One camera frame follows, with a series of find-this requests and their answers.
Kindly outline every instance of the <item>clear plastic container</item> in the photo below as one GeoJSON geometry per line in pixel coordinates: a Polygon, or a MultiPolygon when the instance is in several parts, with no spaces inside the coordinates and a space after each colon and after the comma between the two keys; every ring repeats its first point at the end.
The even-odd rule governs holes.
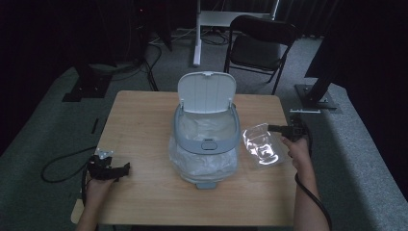
{"type": "Polygon", "coordinates": [[[243,143],[255,160],[257,167],[267,167],[285,161],[279,140],[268,131],[266,123],[242,131],[243,143]]]}

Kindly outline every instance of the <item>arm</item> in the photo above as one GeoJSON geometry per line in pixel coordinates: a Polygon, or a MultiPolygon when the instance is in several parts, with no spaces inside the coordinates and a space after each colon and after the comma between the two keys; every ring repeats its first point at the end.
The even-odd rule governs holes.
{"type": "MultiPolygon", "coordinates": [[[[297,142],[291,142],[282,138],[282,143],[289,148],[288,154],[293,158],[293,166],[297,169],[300,182],[319,198],[315,171],[306,140],[300,139],[297,142]]],[[[294,201],[294,230],[329,230],[324,213],[299,186],[296,187],[294,201]]]]}
{"type": "Polygon", "coordinates": [[[92,179],[87,185],[87,204],[77,224],[77,231],[93,231],[98,223],[99,210],[102,207],[109,188],[114,180],[92,179]]]}

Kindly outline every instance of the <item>wooden table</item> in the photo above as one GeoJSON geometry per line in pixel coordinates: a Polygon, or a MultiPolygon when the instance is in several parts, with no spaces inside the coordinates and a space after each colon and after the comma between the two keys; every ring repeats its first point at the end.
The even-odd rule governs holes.
{"type": "MultiPolygon", "coordinates": [[[[237,94],[234,102],[242,129],[260,123],[285,125],[279,98],[237,94]]],[[[99,223],[154,225],[293,225],[295,169],[288,158],[257,168],[240,144],[237,172],[214,190],[198,190],[181,179],[168,157],[176,92],[121,91],[99,148],[113,150],[113,167],[130,162],[129,176],[114,183],[99,223]]],[[[83,211],[77,200],[71,220],[83,211]]]]}

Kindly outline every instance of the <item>black device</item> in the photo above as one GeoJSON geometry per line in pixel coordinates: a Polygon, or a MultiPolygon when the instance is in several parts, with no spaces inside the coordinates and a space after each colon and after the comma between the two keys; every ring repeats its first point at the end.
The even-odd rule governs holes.
{"type": "Polygon", "coordinates": [[[308,136],[309,141],[311,140],[309,129],[301,120],[300,115],[292,115],[291,124],[289,126],[268,125],[268,131],[281,133],[283,137],[291,141],[298,141],[304,136],[308,136]]]}
{"type": "Polygon", "coordinates": [[[98,155],[93,155],[88,161],[88,171],[92,179],[97,180],[118,180],[120,177],[129,175],[130,163],[123,167],[111,167],[112,157],[101,159],[98,155]]]}

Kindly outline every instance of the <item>white lid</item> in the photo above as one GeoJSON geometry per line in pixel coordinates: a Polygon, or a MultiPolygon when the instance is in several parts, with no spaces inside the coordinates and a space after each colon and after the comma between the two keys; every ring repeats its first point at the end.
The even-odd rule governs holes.
{"type": "Polygon", "coordinates": [[[229,109],[237,84],[234,77],[223,72],[194,72],[178,83],[180,105],[188,113],[220,113],[229,109]]]}

